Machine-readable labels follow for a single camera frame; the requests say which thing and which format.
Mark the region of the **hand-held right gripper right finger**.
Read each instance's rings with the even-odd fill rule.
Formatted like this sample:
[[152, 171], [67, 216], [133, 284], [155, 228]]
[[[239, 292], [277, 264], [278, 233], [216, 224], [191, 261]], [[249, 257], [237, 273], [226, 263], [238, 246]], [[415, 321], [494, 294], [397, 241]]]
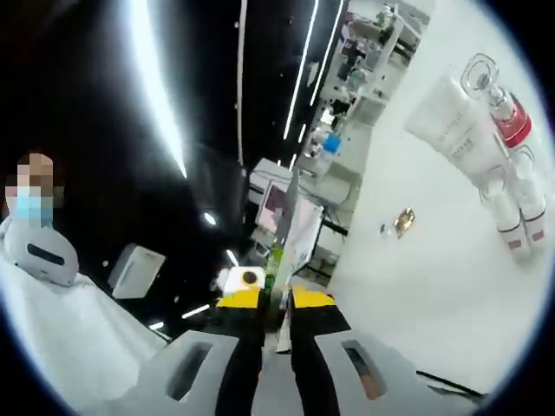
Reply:
[[306, 415], [423, 415], [414, 367], [354, 330], [322, 291], [290, 289], [291, 364]]

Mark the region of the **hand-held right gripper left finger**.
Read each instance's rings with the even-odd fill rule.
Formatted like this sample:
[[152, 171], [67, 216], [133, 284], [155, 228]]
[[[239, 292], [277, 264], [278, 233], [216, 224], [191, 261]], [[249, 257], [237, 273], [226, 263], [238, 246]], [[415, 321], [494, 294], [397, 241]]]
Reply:
[[139, 415], [248, 415], [262, 365], [261, 289], [223, 297], [141, 370]]

